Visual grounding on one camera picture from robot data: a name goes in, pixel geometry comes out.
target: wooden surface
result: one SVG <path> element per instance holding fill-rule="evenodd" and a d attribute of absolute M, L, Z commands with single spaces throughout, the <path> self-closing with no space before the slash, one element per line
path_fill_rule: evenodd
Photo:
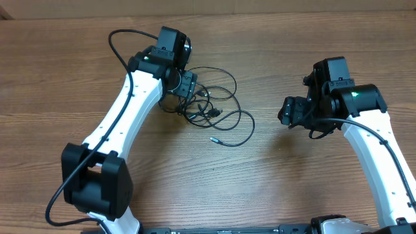
<path fill-rule="evenodd" d="M 119 28 L 158 34 L 162 25 L 192 39 L 188 68 L 216 66 L 235 75 L 237 97 L 255 116 L 256 130 L 243 146 L 226 148 L 209 137 L 239 142 L 250 119 L 220 132 L 155 107 L 128 162 L 131 208 L 146 227 L 275 226 L 333 213 L 377 226 L 369 186 L 342 133 L 310 140 L 308 131 L 289 131 L 277 115 L 286 96 L 306 95 L 302 77 L 314 63 L 345 56 L 357 85 L 381 90 L 415 173 L 415 11 L 0 21 L 0 233 L 94 226 L 45 222 L 62 182 L 60 154 L 98 126 L 121 89 L 125 71 L 107 35 Z M 125 59 L 152 43 L 136 34 L 114 38 Z M 221 73 L 199 75 L 203 84 L 233 87 Z M 223 114 L 235 109 L 232 102 L 216 105 Z M 61 197 L 52 217 L 84 214 Z"/>
<path fill-rule="evenodd" d="M 416 0 L 0 0 L 22 19 L 413 10 Z"/>

